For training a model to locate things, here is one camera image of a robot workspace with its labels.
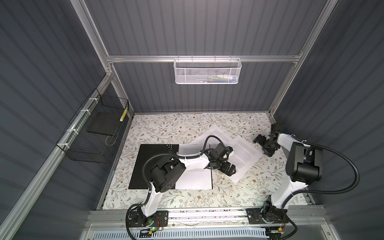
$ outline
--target paper sheet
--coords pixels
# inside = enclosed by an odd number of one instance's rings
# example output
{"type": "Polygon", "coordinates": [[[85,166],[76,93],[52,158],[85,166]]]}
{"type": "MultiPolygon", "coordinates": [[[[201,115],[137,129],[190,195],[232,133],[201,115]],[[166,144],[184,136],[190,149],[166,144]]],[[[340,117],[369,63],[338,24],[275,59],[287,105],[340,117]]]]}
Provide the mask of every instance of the paper sheet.
{"type": "MultiPolygon", "coordinates": [[[[228,143],[230,141],[232,141],[232,138],[226,133],[224,132],[223,130],[221,130],[218,126],[213,126],[211,127],[208,131],[206,131],[205,133],[201,134],[198,138],[196,138],[195,140],[193,140],[191,142],[191,144],[203,144],[204,145],[204,142],[205,142],[205,139],[209,136],[209,135],[214,135],[218,138],[220,138],[220,140],[225,144],[225,145],[228,145],[228,143]]],[[[210,139],[208,139],[208,142],[207,142],[207,145],[209,144],[211,148],[215,148],[217,147],[219,141],[213,137],[211,137],[210,139]]]]}
{"type": "Polygon", "coordinates": [[[252,144],[240,136],[237,136],[228,143],[233,148],[233,155],[229,157],[229,162],[236,166],[236,173],[229,178],[237,183],[244,174],[257,162],[263,155],[261,150],[257,150],[252,144]]]}
{"type": "MultiPolygon", "coordinates": [[[[198,154],[203,144],[179,144],[179,155],[198,154]]],[[[175,189],[178,190],[208,190],[212,189],[212,170],[194,169],[184,171],[177,180],[175,189]]]]}

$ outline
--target gray wall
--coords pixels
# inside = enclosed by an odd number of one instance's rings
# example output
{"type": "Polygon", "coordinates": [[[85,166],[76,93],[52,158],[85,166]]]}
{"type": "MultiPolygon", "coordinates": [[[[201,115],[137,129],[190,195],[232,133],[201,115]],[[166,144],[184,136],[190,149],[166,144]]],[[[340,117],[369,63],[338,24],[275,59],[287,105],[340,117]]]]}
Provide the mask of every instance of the gray wall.
{"type": "MultiPolygon", "coordinates": [[[[105,72],[69,1],[0,1],[0,36],[2,222],[105,72]]],[[[109,167],[64,159],[15,239],[77,236],[109,167]]]]}
{"type": "MultiPolygon", "coordinates": [[[[339,1],[275,114],[288,132],[356,163],[356,189],[314,196],[345,240],[379,239],[384,229],[383,12],[384,1],[339,1]]],[[[323,167],[311,189],[341,189],[353,180],[339,157],[324,153],[323,167]]]]}
{"type": "Polygon", "coordinates": [[[176,84],[172,63],[115,63],[135,112],[268,110],[292,63],[243,63],[238,84],[176,84]]]}
{"type": "MultiPolygon", "coordinates": [[[[324,2],[86,1],[109,55],[293,55],[324,2]]],[[[243,63],[236,85],[180,86],[172,64],[115,64],[136,112],[268,110],[290,66],[243,63]]]]}

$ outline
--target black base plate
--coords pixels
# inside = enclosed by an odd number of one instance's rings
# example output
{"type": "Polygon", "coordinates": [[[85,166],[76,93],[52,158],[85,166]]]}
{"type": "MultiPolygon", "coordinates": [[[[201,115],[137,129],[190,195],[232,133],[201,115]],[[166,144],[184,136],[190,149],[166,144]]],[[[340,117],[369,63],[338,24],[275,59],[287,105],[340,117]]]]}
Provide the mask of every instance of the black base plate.
{"type": "MultiPolygon", "coordinates": [[[[139,211],[131,212],[129,217],[131,220],[128,220],[128,227],[146,227],[140,222],[139,211]]],[[[159,227],[166,227],[168,225],[168,211],[157,211],[153,215],[154,221],[148,227],[157,227],[156,218],[162,219],[162,221],[159,221],[159,227]]]]}
{"type": "Polygon", "coordinates": [[[263,219],[261,210],[262,208],[245,210],[247,212],[249,224],[288,223],[288,219],[286,219],[283,215],[278,217],[278,219],[273,222],[266,222],[263,219]]]}

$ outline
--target floral tablecloth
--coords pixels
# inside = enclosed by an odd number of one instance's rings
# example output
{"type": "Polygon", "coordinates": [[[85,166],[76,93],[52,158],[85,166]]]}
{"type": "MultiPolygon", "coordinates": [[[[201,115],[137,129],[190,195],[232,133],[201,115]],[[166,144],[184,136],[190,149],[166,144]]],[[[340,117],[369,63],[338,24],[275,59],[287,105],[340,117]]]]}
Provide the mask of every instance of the floral tablecloth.
{"type": "MultiPolygon", "coordinates": [[[[135,115],[103,209],[127,209],[146,197],[147,190],[128,189],[140,144],[190,143],[213,125],[233,138],[240,135],[249,142],[258,134],[268,135],[270,129],[265,113],[135,115]]],[[[281,149],[272,157],[263,155],[236,184],[222,172],[213,170],[212,190],[169,190],[159,207],[260,206],[282,183],[286,176],[285,163],[281,149]]],[[[307,202],[299,194],[291,204],[307,202]]]]}

